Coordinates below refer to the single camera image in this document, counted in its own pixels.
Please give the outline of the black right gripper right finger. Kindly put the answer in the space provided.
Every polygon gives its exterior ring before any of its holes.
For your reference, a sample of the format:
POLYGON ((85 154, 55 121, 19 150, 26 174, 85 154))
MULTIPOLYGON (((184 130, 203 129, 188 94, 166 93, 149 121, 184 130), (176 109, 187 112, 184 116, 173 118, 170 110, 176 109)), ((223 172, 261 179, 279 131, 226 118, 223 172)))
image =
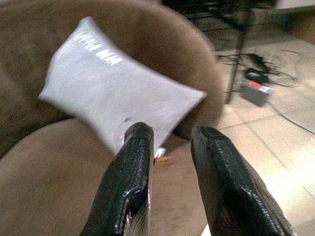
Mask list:
POLYGON ((191 154, 211 236, 294 236, 259 174, 227 136, 196 126, 191 154))

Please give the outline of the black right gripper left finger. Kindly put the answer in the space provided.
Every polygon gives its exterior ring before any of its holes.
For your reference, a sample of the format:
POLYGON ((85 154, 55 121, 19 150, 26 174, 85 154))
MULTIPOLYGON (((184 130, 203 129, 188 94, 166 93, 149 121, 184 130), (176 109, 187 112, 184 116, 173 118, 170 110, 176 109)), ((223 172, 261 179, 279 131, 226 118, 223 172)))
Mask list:
POLYGON ((149 236, 154 132, 143 122, 125 133, 79 236, 149 236))

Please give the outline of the grey pillow with white print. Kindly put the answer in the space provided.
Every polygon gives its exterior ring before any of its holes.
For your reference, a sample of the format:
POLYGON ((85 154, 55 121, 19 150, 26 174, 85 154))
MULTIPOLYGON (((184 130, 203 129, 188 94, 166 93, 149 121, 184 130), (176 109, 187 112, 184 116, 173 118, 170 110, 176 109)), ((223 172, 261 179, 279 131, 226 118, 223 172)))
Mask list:
POLYGON ((83 18, 53 55, 39 98, 88 123, 117 153, 127 129, 154 130, 154 152, 206 93, 178 83, 131 58, 83 18))

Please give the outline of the brown fabric sofa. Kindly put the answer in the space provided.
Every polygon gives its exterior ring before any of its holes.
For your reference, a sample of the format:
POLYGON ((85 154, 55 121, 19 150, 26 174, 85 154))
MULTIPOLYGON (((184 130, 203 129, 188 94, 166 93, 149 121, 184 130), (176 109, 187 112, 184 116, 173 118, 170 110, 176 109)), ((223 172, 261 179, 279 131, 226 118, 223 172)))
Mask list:
POLYGON ((190 152, 217 126, 223 79, 205 34, 145 0, 0 0, 0 236, 78 236, 113 153, 80 120, 38 99, 52 55, 87 16, 129 56, 207 92, 166 141, 153 174, 150 236, 200 236, 207 220, 190 152))

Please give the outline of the grey box with red label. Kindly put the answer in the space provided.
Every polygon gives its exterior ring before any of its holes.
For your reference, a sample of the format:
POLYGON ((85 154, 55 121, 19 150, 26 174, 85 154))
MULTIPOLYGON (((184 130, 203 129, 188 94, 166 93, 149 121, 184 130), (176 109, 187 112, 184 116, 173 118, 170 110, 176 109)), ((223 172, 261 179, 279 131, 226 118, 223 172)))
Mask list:
POLYGON ((254 81, 244 81, 241 85, 241 97, 263 107, 272 94, 272 88, 254 81))

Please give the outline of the black power adapter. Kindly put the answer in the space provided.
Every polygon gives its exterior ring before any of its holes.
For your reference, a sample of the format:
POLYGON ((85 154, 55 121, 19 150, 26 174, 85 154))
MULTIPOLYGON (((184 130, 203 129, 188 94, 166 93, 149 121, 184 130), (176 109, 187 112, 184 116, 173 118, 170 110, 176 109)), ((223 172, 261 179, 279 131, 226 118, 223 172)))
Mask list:
POLYGON ((247 80, 254 81, 260 84, 269 83, 269 78, 263 73, 263 71, 248 68, 244 71, 244 77, 247 80))

